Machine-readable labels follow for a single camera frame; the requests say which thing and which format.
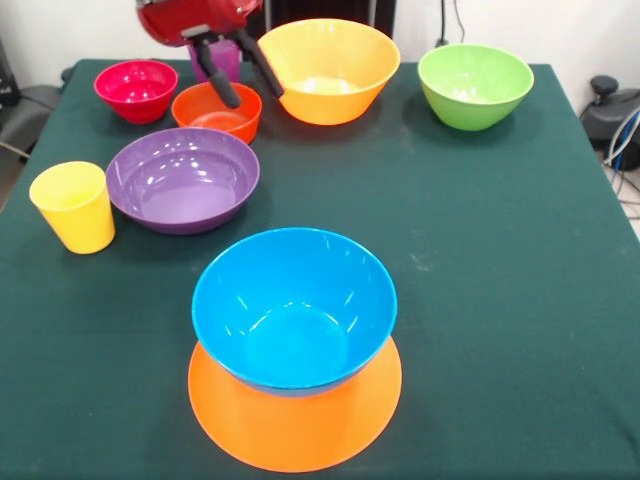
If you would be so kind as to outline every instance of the green bowl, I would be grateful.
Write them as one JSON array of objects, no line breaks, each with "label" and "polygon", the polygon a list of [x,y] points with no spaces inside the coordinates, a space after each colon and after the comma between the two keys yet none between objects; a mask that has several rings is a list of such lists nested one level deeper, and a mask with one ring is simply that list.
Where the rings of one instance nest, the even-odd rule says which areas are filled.
[{"label": "green bowl", "polygon": [[457,44],[431,50],[420,59],[418,75],[438,118],[469,131],[498,123],[533,87],[529,65],[486,45]]}]

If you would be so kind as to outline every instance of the yellow cup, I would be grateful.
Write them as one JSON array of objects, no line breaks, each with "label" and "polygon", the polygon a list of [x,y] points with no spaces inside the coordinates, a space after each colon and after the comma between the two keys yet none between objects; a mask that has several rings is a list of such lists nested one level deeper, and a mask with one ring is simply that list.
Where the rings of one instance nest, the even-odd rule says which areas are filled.
[{"label": "yellow cup", "polygon": [[95,253],[115,236],[107,181],[100,167],[66,162],[42,172],[29,198],[73,253]]}]

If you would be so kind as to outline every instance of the yellow bowl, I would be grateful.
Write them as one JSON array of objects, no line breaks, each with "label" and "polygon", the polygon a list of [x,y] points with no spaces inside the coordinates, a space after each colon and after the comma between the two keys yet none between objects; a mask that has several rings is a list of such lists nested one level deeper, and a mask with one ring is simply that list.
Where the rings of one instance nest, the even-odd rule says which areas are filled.
[{"label": "yellow bowl", "polygon": [[400,66],[398,47],[362,23],[316,18],[282,25],[258,44],[303,122],[338,125],[367,111]]}]

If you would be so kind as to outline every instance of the orange bowl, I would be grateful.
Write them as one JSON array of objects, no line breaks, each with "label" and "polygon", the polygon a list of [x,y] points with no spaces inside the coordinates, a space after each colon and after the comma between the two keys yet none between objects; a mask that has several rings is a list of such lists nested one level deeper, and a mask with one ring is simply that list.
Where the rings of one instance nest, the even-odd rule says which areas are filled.
[{"label": "orange bowl", "polygon": [[228,132],[251,143],[258,132],[262,99],[251,88],[232,83],[242,104],[228,108],[210,83],[200,83],[180,93],[173,101],[171,113],[180,127],[204,127]]},{"label": "orange bowl", "polygon": [[398,47],[362,23],[316,18],[266,33],[258,44],[303,122],[338,125],[367,111],[400,66]]}]

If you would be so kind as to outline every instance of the white wall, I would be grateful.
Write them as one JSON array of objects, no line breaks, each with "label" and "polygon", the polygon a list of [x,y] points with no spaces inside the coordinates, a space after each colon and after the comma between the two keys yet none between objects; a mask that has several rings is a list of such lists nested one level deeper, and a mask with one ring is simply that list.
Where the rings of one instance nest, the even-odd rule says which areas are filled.
[{"label": "white wall", "polygon": [[[446,37],[460,39],[453,0]],[[417,61],[440,36],[439,0],[398,0],[394,40]],[[487,43],[531,63],[550,63],[575,110],[592,99],[589,79],[613,75],[640,87],[640,0],[458,0],[465,43]]]},{"label": "white wall", "polygon": [[[439,0],[398,0],[395,40],[416,61],[440,33]],[[572,104],[590,99],[588,80],[616,76],[640,87],[640,0],[458,0],[470,42],[551,63]],[[450,6],[447,37],[459,39]],[[134,0],[0,0],[0,34],[21,86],[59,83],[80,58],[187,58],[139,25]]]}]

